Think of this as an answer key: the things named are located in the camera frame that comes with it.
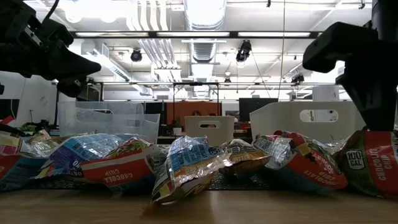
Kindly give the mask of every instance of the security camera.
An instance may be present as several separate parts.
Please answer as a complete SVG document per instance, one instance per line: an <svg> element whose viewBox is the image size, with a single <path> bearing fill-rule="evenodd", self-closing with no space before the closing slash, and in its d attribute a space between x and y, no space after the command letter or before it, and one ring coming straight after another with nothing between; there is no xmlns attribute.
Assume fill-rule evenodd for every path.
<svg viewBox="0 0 398 224"><path fill-rule="evenodd" d="M133 62L140 62L142 60L141 49L132 50L130 58Z"/></svg>

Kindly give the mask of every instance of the orange wall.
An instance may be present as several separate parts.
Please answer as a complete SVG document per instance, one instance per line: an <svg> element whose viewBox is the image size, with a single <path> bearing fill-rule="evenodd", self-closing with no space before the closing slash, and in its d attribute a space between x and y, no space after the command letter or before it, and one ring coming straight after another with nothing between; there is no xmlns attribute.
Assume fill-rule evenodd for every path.
<svg viewBox="0 0 398 224"><path fill-rule="evenodd" d="M185 116L192 116L194 111L199 111L202 116L208 116L210 113L217 113L217 103L205 101L200 102L176 102L175 103L175 119L180 117L181 125L185 125ZM173 121L173 103L167 103L167 124Z"/></svg>

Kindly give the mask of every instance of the wooden table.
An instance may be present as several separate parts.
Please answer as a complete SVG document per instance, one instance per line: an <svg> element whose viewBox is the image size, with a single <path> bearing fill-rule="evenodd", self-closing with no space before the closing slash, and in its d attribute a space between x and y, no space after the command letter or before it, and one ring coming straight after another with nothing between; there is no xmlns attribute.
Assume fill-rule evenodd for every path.
<svg viewBox="0 0 398 224"><path fill-rule="evenodd" d="M345 192L205 191L142 215L148 201L110 192L6 192L0 194L0 223L398 223L398 202Z"/></svg>

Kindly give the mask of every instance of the crumpled chip bag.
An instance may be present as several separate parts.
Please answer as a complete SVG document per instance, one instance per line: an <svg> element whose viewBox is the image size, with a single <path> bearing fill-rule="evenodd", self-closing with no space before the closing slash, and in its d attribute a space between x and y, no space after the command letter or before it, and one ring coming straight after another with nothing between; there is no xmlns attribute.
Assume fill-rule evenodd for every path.
<svg viewBox="0 0 398 224"><path fill-rule="evenodd" d="M166 203L206 189L218 169L231 166L229 154L210 146L207 138L176 139L166 161L156 170L152 202Z"/></svg>
<svg viewBox="0 0 398 224"><path fill-rule="evenodd" d="M163 165L166 153L157 145L132 138L104 159L80 164L86 180L102 183L112 191L143 190L155 183L154 170Z"/></svg>
<svg viewBox="0 0 398 224"><path fill-rule="evenodd" d="M61 139L48 139L43 146L45 152L51 152L49 160L41 168L36 179L66 174L77 179L84 179L80 163L101 159L117 148L124 141L112 134L87 134L73 136L59 143Z"/></svg>
<svg viewBox="0 0 398 224"><path fill-rule="evenodd" d="M276 131L260 136L253 146L271 155L266 167L293 189L324 193L347 186L345 175L326 149L316 140L298 133Z"/></svg>
<svg viewBox="0 0 398 224"><path fill-rule="evenodd" d="M0 191L22 188L46 161L18 135L0 131Z"/></svg>
<svg viewBox="0 0 398 224"><path fill-rule="evenodd" d="M356 131L336 160L359 191L398 200L397 131Z"/></svg>
<svg viewBox="0 0 398 224"><path fill-rule="evenodd" d="M240 180L250 178L254 171L264 167L271 158L266 152L254 148L242 139L233 139L222 144L220 148L231 154L229 159L233 164L220 169L220 172Z"/></svg>

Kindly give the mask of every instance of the dark mat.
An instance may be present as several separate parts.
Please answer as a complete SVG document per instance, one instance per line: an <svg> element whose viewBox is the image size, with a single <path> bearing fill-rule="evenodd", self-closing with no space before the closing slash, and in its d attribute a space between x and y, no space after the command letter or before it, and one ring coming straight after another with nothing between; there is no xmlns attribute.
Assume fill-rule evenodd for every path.
<svg viewBox="0 0 398 224"><path fill-rule="evenodd" d="M256 172L245 180L225 177L216 173L208 190L285 190L286 187L266 170Z"/></svg>
<svg viewBox="0 0 398 224"><path fill-rule="evenodd" d="M108 190L101 184L85 184L61 177L45 178L31 181L26 189L64 189L64 190ZM227 178L217 172L207 190L286 190L268 171L260 170L246 180Z"/></svg>

